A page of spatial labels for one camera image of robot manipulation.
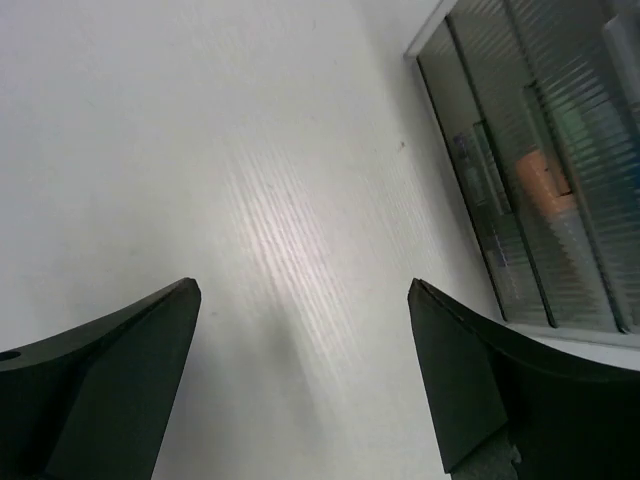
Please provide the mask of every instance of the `orange object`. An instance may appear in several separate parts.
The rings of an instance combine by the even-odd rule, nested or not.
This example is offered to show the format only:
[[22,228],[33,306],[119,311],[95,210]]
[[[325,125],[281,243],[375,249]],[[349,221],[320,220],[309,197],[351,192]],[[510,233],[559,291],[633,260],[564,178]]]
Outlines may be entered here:
[[[558,213],[576,208],[573,194],[563,195],[563,192],[558,191],[546,158],[540,150],[518,160],[516,171],[525,192],[545,217],[555,217]],[[568,192],[569,185],[564,176],[559,174],[556,178],[561,179],[560,188]]]

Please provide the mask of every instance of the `glass wall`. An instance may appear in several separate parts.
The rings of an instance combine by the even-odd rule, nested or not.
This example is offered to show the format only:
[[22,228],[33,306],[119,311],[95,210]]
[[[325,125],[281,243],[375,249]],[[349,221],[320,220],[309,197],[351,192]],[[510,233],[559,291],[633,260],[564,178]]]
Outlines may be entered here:
[[420,55],[509,321],[640,325],[639,5],[460,0]]

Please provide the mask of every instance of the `black plastic part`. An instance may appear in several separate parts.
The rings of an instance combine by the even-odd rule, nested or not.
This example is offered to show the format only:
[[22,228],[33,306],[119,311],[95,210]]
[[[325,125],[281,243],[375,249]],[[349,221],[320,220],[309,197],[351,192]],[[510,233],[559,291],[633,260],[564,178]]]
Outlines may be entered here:
[[[496,398],[517,452],[503,462],[513,462],[519,480],[640,478],[640,372],[547,347],[422,281],[414,281],[409,305],[440,453],[454,480],[475,478],[470,468],[503,478],[478,461],[500,427]],[[480,380],[461,372],[465,362]]]
[[183,279],[0,353],[0,478],[151,478],[199,308]]

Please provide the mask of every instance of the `textured ceiling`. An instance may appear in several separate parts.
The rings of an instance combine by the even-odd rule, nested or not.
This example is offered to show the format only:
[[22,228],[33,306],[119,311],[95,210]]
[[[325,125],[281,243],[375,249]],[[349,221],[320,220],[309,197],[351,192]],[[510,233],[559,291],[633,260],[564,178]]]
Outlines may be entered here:
[[406,293],[497,309],[396,9],[2,3],[0,350],[195,277],[156,479],[444,477]]

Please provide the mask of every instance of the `screw hole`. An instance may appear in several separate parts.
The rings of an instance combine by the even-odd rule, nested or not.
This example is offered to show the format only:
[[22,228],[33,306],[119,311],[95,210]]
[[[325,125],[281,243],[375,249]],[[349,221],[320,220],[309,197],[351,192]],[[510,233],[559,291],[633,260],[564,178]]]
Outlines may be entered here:
[[8,352],[0,352],[0,362],[4,362],[5,360],[11,360],[12,358],[18,358],[21,355],[20,352],[16,352],[15,350],[9,350]]

